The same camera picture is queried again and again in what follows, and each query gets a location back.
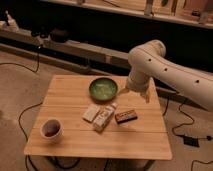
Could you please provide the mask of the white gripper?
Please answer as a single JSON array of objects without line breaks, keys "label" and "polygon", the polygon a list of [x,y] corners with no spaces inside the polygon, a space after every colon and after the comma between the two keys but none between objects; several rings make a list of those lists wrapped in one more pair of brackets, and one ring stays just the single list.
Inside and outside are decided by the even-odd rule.
[{"label": "white gripper", "polygon": [[130,77],[128,77],[126,80],[126,87],[127,88],[121,89],[118,92],[118,95],[128,93],[129,90],[134,91],[134,92],[145,92],[145,101],[146,101],[146,103],[149,103],[150,93],[148,91],[148,87],[149,87],[148,83],[145,83],[145,84],[137,83],[137,82],[134,82]]}]

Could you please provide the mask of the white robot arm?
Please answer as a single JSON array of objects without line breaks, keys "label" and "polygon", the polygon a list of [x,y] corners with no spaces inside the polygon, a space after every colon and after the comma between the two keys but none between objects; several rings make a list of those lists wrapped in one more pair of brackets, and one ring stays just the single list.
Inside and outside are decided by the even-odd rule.
[{"label": "white robot arm", "polygon": [[154,77],[213,112],[213,75],[184,67],[165,59],[166,47],[160,40],[132,48],[128,54],[131,71],[126,88],[145,94]]}]

